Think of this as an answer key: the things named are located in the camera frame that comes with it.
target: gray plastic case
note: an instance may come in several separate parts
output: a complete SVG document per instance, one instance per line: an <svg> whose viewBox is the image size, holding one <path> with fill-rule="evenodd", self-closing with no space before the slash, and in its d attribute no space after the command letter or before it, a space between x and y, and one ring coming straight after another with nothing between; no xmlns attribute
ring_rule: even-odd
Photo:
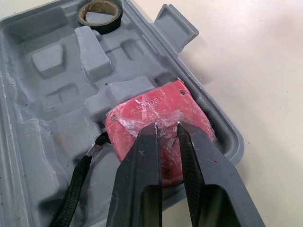
<svg viewBox="0 0 303 227"><path fill-rule="evenodd" d="M115 105L183 80L209 118L220 151L237 164L243 138L178 58L198 31L172 5L150 24L129 0L121 27L80 27L84 0L60 0L0 22L0 226L47 226L75 164ZM71 226L105 226L119 161L111 145L93 161ZM185 197L163 189L163 208Z"/></svg>

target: screw hole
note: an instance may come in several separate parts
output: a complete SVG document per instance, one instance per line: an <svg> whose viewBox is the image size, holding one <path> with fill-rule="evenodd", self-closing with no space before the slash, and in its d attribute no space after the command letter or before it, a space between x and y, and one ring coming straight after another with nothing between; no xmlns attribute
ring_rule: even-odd
<svg viewBox="0 0 303 227"><path fill-rule="evenodd" d="M111 117L111 120L112 120L112 121L117 120L117 115L114 114L114 115Z"/></svg>
<svg viewBox="0 0 303 227"><path fill-rule="evenodd" d="M182 95L182 96L186 95L186 91L185 91L185 90L180 90L179 93L180 93L180 95Z"/></svg>

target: red plastic casing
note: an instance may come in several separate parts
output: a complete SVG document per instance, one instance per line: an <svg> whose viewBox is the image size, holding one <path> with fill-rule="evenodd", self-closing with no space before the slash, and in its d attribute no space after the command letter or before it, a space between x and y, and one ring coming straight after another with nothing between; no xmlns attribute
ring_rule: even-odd
<svg viewBox="0 0 303 227"><path fill-rule="evenodd" d="M184 83L177 80L132 98L107 114L105 127L120 162L140 129L153 122L159 128L163 185L178 184L183 177L177 122L200 127L212 142L214 131Z"/></svg>

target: tape roll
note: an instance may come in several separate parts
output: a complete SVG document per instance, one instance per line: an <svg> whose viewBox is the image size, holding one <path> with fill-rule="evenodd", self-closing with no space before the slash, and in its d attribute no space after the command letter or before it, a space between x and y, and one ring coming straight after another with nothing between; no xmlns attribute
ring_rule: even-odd
<svg viewBox="0 0 303 227"><path fill-rule="evenodd" d="M87 12L94 13L108 13L114 17L106 22L101 23L91 23L85 20L85 15ZM98 31L100 34L107 34L115 31L121 25L121 9L120 7L108 0L94 0L87 3L85 6L80 8L77 13L77 20L83 24L90 26L91 29Z"/></svg>

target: black electrical tape roll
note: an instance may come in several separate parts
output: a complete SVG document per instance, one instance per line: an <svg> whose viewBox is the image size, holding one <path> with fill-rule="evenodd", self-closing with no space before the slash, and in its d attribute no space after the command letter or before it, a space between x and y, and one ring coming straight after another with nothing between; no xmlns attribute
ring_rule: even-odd
<svg viewBox="0 0 303 227"><path fill-rule="evenodd" d="M85 20L87 12L108 13L114 17L106 22L90 23ZM81 24L90 26L91 29L98 31L102 35L113 32L119 28L121 25L121 17L122 13L120 7L108 0L93 0L83 6L77 13L77 20Z"/></svg>

